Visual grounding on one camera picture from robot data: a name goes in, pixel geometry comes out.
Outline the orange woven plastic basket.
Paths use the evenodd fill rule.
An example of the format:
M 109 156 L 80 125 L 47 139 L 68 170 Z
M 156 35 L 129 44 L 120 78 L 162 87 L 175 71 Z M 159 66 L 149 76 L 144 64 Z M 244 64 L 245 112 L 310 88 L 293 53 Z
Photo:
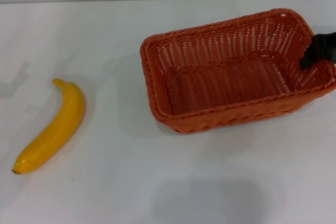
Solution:
M 336 66 L 302 69 L 313 32 L 278 8 L 150 36 L 140 47 L 153 116 L 179 133 L 291 113 L 336 89 Z

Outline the yellow banana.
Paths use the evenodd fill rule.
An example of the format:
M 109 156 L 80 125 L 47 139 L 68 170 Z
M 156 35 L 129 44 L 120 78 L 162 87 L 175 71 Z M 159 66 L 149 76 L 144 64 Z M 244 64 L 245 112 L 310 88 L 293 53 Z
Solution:
M 12 172 L 27 174 L 48 162 L 74 135 L 86 112 L 86 97 L 73 82 L 54 79 L 62 104 L 52 121 L 17 157 Z

